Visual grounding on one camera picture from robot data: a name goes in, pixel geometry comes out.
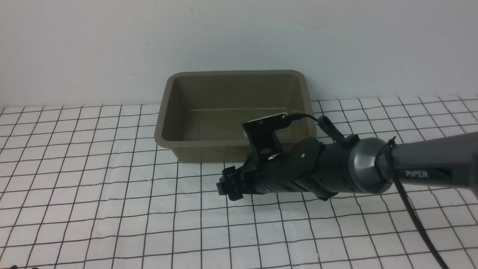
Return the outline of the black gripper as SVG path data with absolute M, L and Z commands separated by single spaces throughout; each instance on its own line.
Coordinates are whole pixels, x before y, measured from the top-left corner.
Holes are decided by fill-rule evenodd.
M 315 138 L 306 138 L 286 152 L 267 160 L 256 171 L 245 167 L 230 166 L 222 170 L 224 182 L 240 173 L 239 190 L 245 194 L 268 194 L 281 192 L 310 192 L 326 195 L 326 189 L 319 184 L 318 160 L 325 144 Z M 234 184 L 217 183 L 217 191 L 230 201 L 243 199 L 243 194 Z

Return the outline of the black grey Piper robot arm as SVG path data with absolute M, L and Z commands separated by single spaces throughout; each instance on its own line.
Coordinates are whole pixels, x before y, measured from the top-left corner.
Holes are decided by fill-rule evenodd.
M 397 178 L 402 184 L 477 191 L 477 133 L 389 145 L 376 137 L 349 136 L 347 145 L 309 137 L 291 152 L 223 170 L 220 195 L 309 192 L 321 200 L 336 194 L 382 194 Z

